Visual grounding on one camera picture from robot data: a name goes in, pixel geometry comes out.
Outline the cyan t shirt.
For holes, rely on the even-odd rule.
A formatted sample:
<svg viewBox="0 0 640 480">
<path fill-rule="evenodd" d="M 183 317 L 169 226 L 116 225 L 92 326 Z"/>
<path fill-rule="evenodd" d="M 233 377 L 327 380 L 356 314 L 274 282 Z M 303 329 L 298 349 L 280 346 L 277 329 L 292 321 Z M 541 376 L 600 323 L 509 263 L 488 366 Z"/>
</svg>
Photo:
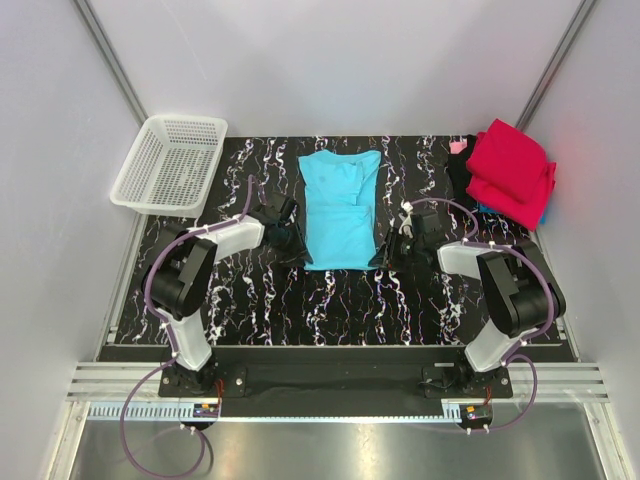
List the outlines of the cyan t shirt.
<svg viewBox="0 0 640 480">
<path fill-rule="evenodd" d="M 328 150 L 298 159 L 305 193 L 308 271 L 370 268 L 376 253 L 376 184 L 381 153 Z"/>
</svg>

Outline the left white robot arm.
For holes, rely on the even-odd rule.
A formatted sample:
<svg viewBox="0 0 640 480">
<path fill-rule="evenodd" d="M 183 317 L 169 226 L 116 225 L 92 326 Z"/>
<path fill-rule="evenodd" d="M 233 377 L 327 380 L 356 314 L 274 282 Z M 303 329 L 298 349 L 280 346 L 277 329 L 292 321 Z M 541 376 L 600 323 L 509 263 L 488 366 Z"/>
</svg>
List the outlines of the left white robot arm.
<svg viewBox="0 0 640 480">
<path fill-rule="evenodd" d="M 276 193 L 233 218 L 191 230 L 172 224 L 155 245 L 155 258 L 145 267 L 141 289 L 147 309 L 168 330 L 172 359 L 180 366 L 181 384 L 196 396 L 215 386 L 216 372 L 207 364 L 213 352 L 206 340 L 199 310 L 213 267 L 237 253 L 269 248 L 285 268 L 312 261 L 297 222 L 300 208 Z"/>
</svg>

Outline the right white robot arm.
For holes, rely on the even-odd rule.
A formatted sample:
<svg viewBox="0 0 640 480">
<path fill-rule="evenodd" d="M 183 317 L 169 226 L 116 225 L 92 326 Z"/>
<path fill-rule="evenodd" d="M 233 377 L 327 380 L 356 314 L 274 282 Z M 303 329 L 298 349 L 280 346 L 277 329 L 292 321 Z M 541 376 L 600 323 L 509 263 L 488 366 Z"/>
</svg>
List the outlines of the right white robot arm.
<svg viewBox="0 0 640 480">
<path fill-rule="evenodd" d="M 375 269 L 402 271 L 425 263 L 447 275 L 481 283 L 489 321 L 465 347 L 454 384 L 476 396 L 519 346 L 542 334 L 566 310 L 566 300 L 539 248 L 524 239 L 513 245 L 468 240 L 447 242 L 437 213 L 403 213 L 370 259 Z"/>
</svg>

